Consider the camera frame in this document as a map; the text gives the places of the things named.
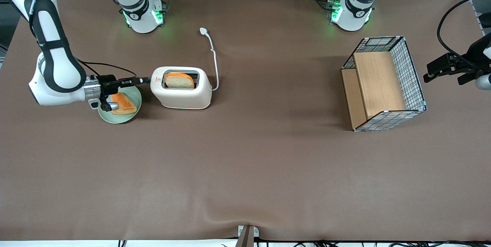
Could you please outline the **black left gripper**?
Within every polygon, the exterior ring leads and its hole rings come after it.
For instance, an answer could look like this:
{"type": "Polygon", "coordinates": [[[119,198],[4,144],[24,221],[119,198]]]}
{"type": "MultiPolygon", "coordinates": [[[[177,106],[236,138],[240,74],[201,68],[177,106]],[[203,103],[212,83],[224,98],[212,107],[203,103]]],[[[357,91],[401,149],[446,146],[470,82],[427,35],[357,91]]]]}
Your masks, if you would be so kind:
{"type": "Polygon", "coordinates": [[[465,53],[465,59],[472,64],[472,71],[469,65],[452,53],[446,53],[426,65],[427,73],[423,80],[429,83],[440,76],[455,75],[465,73],[457,78],[460,86],[477,80],[479,77],[490,74],[490,41],[491,34],[487,34],[470,45],[465,53]]]}

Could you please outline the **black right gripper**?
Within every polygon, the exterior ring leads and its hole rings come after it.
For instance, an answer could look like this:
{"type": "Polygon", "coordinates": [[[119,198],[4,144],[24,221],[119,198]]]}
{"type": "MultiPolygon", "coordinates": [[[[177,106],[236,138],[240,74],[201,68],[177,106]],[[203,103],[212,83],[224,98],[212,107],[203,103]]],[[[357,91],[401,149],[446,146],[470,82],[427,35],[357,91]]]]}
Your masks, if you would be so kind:
{"type": "Polygon", "coordinates": [[[132,87],[134,83],[150,83],[148,77],[129,77],[125,79],[116,79],[115,75],[101,75],[98,76],[98,83],[100,85],[101,94],[99,97],[100,108],[103,111],[113,111],[119,109],[117,102],[108,102],[107,98],[110,95],[118,93],[118,88],[132,87]]]}

